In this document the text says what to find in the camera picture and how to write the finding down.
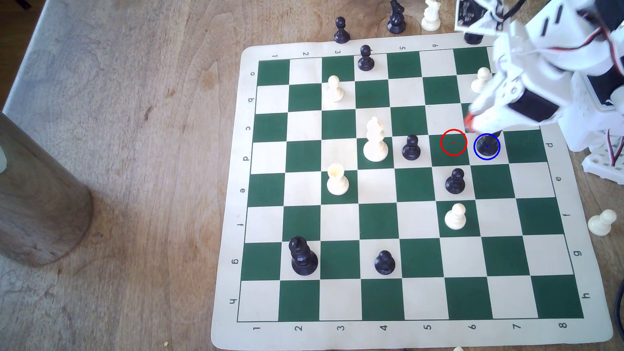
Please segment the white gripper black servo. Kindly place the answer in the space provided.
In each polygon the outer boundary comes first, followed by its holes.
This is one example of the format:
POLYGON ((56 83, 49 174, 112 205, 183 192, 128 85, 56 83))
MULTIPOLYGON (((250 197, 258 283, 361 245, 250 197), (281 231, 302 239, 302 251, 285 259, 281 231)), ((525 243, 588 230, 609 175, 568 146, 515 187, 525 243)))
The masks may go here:
POLYGON ((525 68, 514 79, 496 74, 464 117, 469 132, 490 133, 511 127, 537 127, 566 105, 566 71, 525 68))

